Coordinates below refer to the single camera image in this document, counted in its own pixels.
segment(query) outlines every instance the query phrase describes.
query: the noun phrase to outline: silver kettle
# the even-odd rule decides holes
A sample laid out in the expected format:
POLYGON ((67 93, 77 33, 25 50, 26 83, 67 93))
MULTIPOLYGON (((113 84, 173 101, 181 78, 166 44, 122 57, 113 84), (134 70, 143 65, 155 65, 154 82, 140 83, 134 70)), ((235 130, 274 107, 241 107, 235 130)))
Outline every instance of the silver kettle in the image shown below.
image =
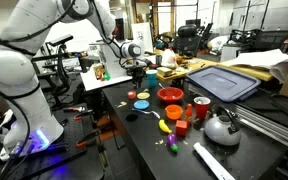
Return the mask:
POLYGON ((205 124, 205 134, 214 142, 233 146, 240 142, 241 131, 237 114, 223 106, 213 106, 213 117, 205 124))

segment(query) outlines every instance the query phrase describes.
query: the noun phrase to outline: black chair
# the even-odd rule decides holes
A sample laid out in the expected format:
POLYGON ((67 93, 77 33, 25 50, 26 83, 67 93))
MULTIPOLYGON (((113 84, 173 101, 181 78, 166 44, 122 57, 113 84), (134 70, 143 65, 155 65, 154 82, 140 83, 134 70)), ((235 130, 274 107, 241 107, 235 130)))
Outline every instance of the black chair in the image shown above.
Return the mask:
POLYGON ((208 43, 209 38, 211 36, 210 31, 211 31, 212 26, 213 26, 213 23, 208 23, 206 28, 200 32, 201 43, 200 43, 199 49, 207 48, 207 43, 208 43))
POLYGON ((180 56, 196 57, 201 36, 197 35, 195 25, 185 25, 178 29, 178 37, 174 39, 173 50, 180 56))
POLYGON ((263 52, 281 49, 284 41, 288 38, 288 31, 261 31, 257 34, 254 42, 247 48, 236 51, 236 57, 242 52, 263 52))
POLYGON ((62 109, 63 107, 69 106, 71 104, 71 102, 70 103, 61 102, 70 96, 70 95, 66 95, 65 93, 68 92, 68 90, 71 87, 71 80, 65 71, 65 68, 63 66, 63 61, 62 61, 63 57, 68 57, 68 54, 65 53, 65 50, 66 50, 66 46, 65 44, 63 44, 59 46, 57 55, 43 56, 43 57, 32 59, 32 62, 34 63, 34 61, 37 61, 37 60, 51 59, 54 56, 58 56, 55 72, 44 73, 44 74, 40 74, 39 72, 37 72, 39 73, 37 74, 38 79, 40 81, 44 80, 49 84, 48 87, 45 87, 45 86, 43 87, 43 84, 41 83, 42 84, 41 87, 44 93, 47 93, 47 92, 51 93, 51 95, 53 96, 55 100, 55 105, 51 107, 52 111, 62 109))

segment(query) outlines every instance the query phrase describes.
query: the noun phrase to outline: kettle handle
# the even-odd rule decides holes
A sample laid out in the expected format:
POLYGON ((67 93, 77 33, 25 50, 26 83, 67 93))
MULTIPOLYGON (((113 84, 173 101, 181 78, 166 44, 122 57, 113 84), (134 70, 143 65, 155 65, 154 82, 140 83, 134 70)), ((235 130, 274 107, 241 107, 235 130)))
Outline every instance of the kettle handle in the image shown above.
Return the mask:
POLYGON ((225 115, 230 119, 231 126, 228 128, 228 131, 230 134, 233 134, 240 130, 240 124, 237 121, 237 114, 233 114, 230 110, 224 108, 222 105, 215 105, 214 112, 216 112, 217 115, 220 115, 222 112, 224 112, 225 115))

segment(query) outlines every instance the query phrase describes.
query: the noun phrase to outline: yellow toy banana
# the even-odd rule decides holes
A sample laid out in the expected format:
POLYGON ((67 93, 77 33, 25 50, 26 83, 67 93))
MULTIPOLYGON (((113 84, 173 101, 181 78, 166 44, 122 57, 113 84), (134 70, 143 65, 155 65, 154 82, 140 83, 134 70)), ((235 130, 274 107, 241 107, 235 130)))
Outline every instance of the yellow toy banana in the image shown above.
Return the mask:
POLYGON ((158 125, 160 127, 160 129, 166 133, 172 133, 172 130, 170 130, 168 128, 168 126, 165 124, 165 121, 164 119, 161 119, 159 122, 158 122, 158 125))

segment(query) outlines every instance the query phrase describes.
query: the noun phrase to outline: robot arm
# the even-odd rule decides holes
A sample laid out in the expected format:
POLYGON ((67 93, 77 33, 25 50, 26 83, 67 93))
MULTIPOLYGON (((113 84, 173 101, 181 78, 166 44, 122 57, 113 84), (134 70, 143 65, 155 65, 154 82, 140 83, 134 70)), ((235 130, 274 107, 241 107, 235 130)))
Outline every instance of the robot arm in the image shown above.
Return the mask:
POLYGON ((31 153, 36 153, 47 149, 64 131, 50 112, 30 62, 44 43, 51 25, 57 22, 56 19, 64 23, 88 19, 117 57, 133 58, 133 66, 130 68, 133 83, 141 81, 143 67, 136 64, 136 59, 144 54, 143 42, 116 42, 111 35, 115 27, 114 18, 100 2, 20 0, 16 5, 0 33, 0 91, 18 105, 7 101, 16 122, 3 138, 4 148, 0 156, 3 161, 9 158, 8 155, 17 144, 21 145, 20 156, 26 155, 33 143, 35 148, 31 153))
MULTIPOLYGON (((59 0, 65 7, 67 3, 65 0, 59 0)), ((141 87, 142 78, 145 75, 143 65, 140 65, 137 60, 142 60, 144 57, 144 43, 143 41, 132 41, 120 44, 117 42, 112 35, 115 28, 115 18, 110 13, 110 10, 101 3, 101 0, 84 0, 84 9, 74 9, 75 13, 70 13, 70 17, 64 18, 64 22, 72 22, 76 19, 86 18, 89 20, 95 28, 99 31, 103 41, 112 49, 114 55, 117 58, 133 58, 133 65, 123 67, 127 69, 128 74, 132 75, 132 83, 134 89, 141 87)), ((63 14, 64 9, 59 7, 59 13, 63 14)))

